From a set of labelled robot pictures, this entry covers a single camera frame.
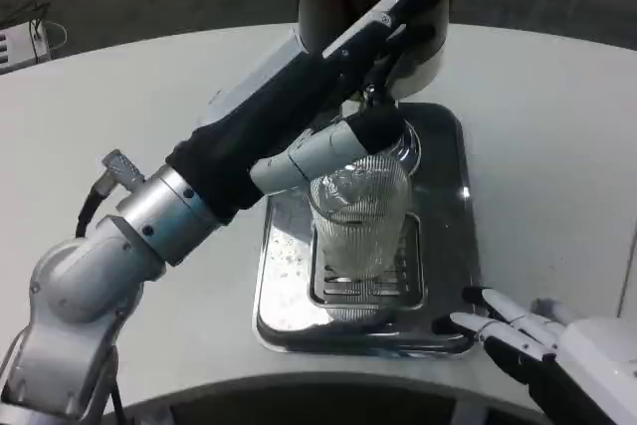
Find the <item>table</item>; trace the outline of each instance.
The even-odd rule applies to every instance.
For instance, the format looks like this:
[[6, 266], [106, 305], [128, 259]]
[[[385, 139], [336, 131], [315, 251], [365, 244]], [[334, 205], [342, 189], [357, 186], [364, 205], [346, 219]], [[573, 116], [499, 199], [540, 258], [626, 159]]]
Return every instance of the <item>table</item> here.
[[[73, 235], [102, 155], [119, 147], [152, 173], [215, 92], [287, 29], [160, 38], [0, 78], [0, 350], [27, 323], [31, 270]], [[637, 218], [637, 54], [452, 25], [445, 55], [442, 73], [413, 100], [445, 105], [463, 124], [485, 282], [523, 304], [554, 297], [585, 314], [617, 314]], [[334, 371], [412, 379], [534, 410], [525, 389], [479, 350], [396, 360], [262, 347], [251, 317], [264, 211], [262, 201], [240, 213], [146, 286], [118, 341], [124, 404], [192, 396], [245, 377]]]

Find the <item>drip tray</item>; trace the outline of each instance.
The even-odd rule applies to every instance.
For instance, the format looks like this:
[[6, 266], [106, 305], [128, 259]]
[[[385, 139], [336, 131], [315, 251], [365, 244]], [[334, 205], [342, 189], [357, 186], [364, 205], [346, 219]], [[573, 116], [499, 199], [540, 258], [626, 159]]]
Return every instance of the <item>drip tray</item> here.
[[326, 264], [314, 229], [310, 299], [324, 308], [394, 310], [419, 306], [425, 295], [419, 229], [418, 218], [408, 214], [393, 265], [369, 280], [344, 278]]
[[254, 328], [279, 351], [423, 356], [471, 342], [431, 332], [433, 319], [472, 313], [462, 288], [480, 283], [460, 124], [443, 106], [400, 104], [421, 145], [412, 204], [394, 265], [373, 280], [324, 262], [307, 191], [268, 199]]

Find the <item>ribbed glass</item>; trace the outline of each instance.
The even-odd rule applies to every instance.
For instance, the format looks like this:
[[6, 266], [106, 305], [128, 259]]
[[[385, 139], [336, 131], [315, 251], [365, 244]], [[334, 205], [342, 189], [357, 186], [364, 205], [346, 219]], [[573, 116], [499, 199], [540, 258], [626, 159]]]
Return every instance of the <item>ribbed glass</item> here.
[[352, 279], [390, 269], [410, 193], [402, 166], [384, 153], [312, 181], [310, 204], [325, 262]]

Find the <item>coffee machine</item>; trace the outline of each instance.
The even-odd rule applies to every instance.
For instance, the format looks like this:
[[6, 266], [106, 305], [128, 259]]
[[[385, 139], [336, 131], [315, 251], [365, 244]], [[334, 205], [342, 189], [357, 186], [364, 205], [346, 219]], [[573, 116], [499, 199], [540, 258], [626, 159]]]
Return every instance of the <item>coffee machine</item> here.
[[[322, 51], [376, 1], [298, 0], [304, 45]], [[451, 355], [471, 346], [461, 335], [431, 332], [438, 316], [473, 312], [460, 291], [480, 282], [462, 128], [444, 106], [398, 102], [440, 70], [449, 3], [423, 2], [401, 45], [374, 66], [367, 89], [330, 113], [347, 116], [390, 98], [407, 122], [389, 151], [412, 186], [393, 264], [373, 279], [341, 277], [320, 251], [307, 191], [271, 196], [253, 317], [266, 346], [396, 356]]]

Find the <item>black cable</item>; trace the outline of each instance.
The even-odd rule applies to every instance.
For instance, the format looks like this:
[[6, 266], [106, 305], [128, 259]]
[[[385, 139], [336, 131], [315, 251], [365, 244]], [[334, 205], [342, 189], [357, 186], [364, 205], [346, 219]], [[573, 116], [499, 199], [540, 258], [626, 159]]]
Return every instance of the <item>black cable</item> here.
[[87, 199], [78, 215], [78, 226], [76, 227], [76, 238], [84, 238], [87, 235], [87, 227], [98, 211], [98, 208], [106, 198], [91, 188]]
[[50, 7], [51, 4], [49, 2], [38, 3], [35, 0], [28, 0], [20, 7], [14, 9], [4, 19], [0, 20], [0, 29], [22, 24], [30, 20], [37, 20], [37, 31], [38, 27], [40, 27], [40, 22], [47, 16]]
[[112, 402], [112, 409], [115, 412], [115, 421], [117, 425], [126, 425], [126, 416], [123, 413], [123, 406], [121, 405], [121, 396], [119, 395], [119, 387], [117, 382], [113, 385], [110, 391], [110, 401]]
[[36, 50], [36, 43], [33, 36], [33, 20], [29, 21], [29, 40], [31, 40], [31, 48], [33, 49], [33, 56], [36, 58], [36, 65], [40, 63], [40, 58], [38, 57], [38, 51]]

